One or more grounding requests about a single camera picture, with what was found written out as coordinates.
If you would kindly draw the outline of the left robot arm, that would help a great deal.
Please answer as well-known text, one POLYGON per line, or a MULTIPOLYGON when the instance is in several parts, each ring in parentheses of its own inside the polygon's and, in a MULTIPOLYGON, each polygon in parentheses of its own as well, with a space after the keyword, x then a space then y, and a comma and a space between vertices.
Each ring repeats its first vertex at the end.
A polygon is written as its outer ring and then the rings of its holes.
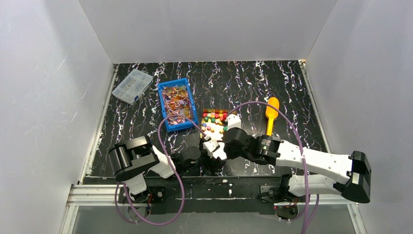
POLYGON ((214 175, 227 160, 224 144, 210 137, 198 147, 187 147, 178 154, 166 156, 147 136, 115 144, 108 153, 114 178, 124 182, 133 200, 147 193, 144 173, 153 171, 163 179, 181 176, 214 175))

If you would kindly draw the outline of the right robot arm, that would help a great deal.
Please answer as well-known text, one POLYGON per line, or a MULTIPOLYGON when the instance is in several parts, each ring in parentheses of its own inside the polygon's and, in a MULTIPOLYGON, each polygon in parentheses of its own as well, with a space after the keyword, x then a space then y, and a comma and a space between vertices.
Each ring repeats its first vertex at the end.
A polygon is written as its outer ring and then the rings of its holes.
POLYGON ((288 176, 285 185, 290 194, 332 194, 356 203, 371 201, 372 168, 364 152, 350 155, 325 153, 278 137, 253 137, 240 128, 224 133, 224 151, 228 158, 239 156, 260 165, 294 167, 311 172, 308 176, 288 176))

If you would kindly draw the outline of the yellow plastic scoop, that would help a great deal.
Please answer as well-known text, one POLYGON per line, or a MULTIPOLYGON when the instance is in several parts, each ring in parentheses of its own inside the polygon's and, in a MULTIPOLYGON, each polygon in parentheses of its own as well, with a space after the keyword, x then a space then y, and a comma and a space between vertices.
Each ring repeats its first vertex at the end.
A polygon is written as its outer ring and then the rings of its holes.
MULTIPOLYGON (((268 102, 269 105, 272 105, 276 109, 279 109, 280 103, 279 100, 276 97, 271 97, 268 102)), ((267 117, 267 128, 266 128, 266 135, 272 136, 273 133, 273 126, 274 126, 274 120, 278 117, 279 113, 274 110, 273 108, 267 106, 266 111, 265 111, 265 116, 267 117)))

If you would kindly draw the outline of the blue plastic candy bin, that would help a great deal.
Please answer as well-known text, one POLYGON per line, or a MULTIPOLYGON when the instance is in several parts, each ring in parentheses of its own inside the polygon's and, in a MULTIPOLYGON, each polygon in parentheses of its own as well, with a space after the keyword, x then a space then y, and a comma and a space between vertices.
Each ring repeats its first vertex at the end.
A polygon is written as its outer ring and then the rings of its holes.
POLYGON ((162 115, 168 132, 180 131, 193 127, 187 121, 198 123, 195 103, 187 78, 180 78, 158 84, 158 94, 162 115))

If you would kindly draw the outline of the dark tin of star candies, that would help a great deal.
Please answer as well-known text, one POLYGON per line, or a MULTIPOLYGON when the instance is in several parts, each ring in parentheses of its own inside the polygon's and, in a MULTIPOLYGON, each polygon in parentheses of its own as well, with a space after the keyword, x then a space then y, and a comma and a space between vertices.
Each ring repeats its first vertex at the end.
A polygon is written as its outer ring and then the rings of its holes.
POLYGON ((228 130, 228 112, 224 109, 204 109, 202 111, 201 130, 217 141, 222 140, 228 130))

